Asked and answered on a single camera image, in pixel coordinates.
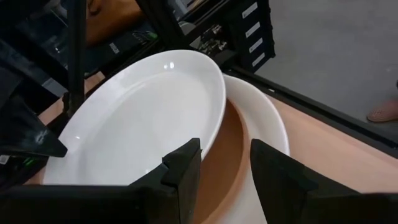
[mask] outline light wood countertop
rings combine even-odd
[[[104,76],[86,81],[86,90]],[[398,192],[398,160],[291,106],[271,98],[287,130],[291,156],[307,167],[360,192]],[[62,111],[59,100],[39,118],[48,124]],[[40,171],[27,184],[38,184]]]

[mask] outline beige shoe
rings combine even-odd
[[[398,100],[388,101],[378,106],[368,114],[372,122],[387,122],[398,119]]]

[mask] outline oval plate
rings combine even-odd
[[[226,96],[222,73],[204,54],[162,52],[124,69],[73,115],[51,157],[44,184],[129,185],[162,157],[200,138],[202,158],[220,128]]]

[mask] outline plate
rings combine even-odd
[[[200,138],[204,158],[225,103],[222,73],[204,54],[173,50],[138,61],[74,114],[60,135],[67,155],[49,159],[44,184],[129,185],[191,138]]]
[[[224,80],[226,95],[241,113],[249,138],[260,139],[289,156],[285,126],[271,100],[256,87],[241,79],[224,75]],[[212,222],[203,223],[267,223],[254,185],[250,161],[247,162],[246,172],[235,178],[241,183],[234,184],[242,186],[239,191],[232,192],[232,202],[223,208],[224,213],[210,217]]]

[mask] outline white label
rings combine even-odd
[[[257,9],[257,2],[255,2],[253,5],[251,5],[250,7],[248,7],[248,9],[246,9],[245,11],[242,12],[242,18],[246,18],[247,16],[249,16],[254,10]]]
[[[0,156],[0,164],[1,165],[6,165],[6,163],[8,162],[9,158],[10,158],[10,156],[5,156],[5,155]]]
[[[118,47],[114,43],[111,43],[109,46],[113,50],[113,53],[117,54],[117,53],[120,52],[120,50],[118,49]]]
[[[249,48],[249,52],[253,52],[254,50],[256,50],[260,45],[262,44],[262,38],[260,38],[259,40],[257,40],[256,43],[253,44],[253,46],[251,46]]]
[[[251,65],[253,65],[253,67],[255,67],[266,55],[264,53],[262,53],[257,59],[255,59],[253,61],[253,63]]]
[[[252,28],[246,32],[246,38],[250,37],[256,30],[260,28],[260,22],[257,22]]]

